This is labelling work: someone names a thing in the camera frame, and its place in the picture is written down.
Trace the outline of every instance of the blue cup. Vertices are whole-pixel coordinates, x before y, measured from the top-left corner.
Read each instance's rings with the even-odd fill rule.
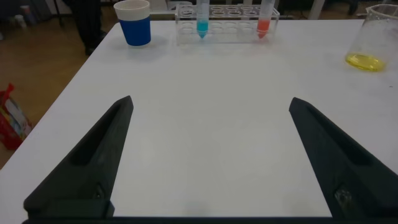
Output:
[[[143,46],[150,42],[150,4],[145,0],[126,0],[114,6],[126,42]]]

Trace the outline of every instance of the yellow liquid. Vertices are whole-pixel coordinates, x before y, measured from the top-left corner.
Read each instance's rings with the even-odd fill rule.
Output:
[[[350,65],[371,72],[379,72],[384,69],[386,64],[372,55],[348,53],[346,55],[346,62]]]

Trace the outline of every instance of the glass beaker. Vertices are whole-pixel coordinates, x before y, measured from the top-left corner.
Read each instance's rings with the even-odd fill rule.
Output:
[[[398,6],[380,4],[366,10],[368,16],[345,59],[356,68],[378,72],[398,49]]]

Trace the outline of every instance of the black pants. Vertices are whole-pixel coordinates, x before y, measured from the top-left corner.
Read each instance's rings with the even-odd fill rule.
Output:
[[[63,0],[70,7],[76,26],[85,47],[96,47],[100,43],[100,0]]]

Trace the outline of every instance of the floor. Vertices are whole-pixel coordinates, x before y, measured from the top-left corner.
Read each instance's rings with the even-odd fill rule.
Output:
[[[377,2],[362,2],[356,13]],[[348,5],[335,3],[324,10],[320,19],[357,19],[348,16]],[[103,7],[103,30],[109,31],[117,22],[112,7]],[[287,11],[295,19],[305,19],[309,11]],[[87,56],[80,42],[72,18],[64,18],[65,27],[51,19],[22,30],[12,25],[2,25],[5,39],[0,40],[0,90],[13,83],[11,96],[25,115],[35,125],[43,117],[58,95],[68,85]],[[0,169],[12,156],[0,143]]]

